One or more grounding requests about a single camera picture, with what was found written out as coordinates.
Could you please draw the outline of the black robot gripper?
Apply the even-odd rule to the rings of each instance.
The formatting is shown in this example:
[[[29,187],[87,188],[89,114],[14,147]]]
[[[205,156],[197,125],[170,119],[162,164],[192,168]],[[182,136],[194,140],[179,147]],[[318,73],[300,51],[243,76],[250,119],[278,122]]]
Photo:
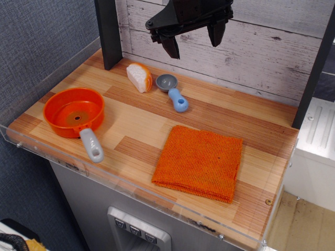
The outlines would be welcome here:
[[[146,22],[146,28],[151,32],[153,42],[162,44],[171,58],[180,59],[172,35],[206,26],[212,46],[217,47],[222,42],[226,23],[233,17],[232,4],[233,1],[169,1],[162,11]]]

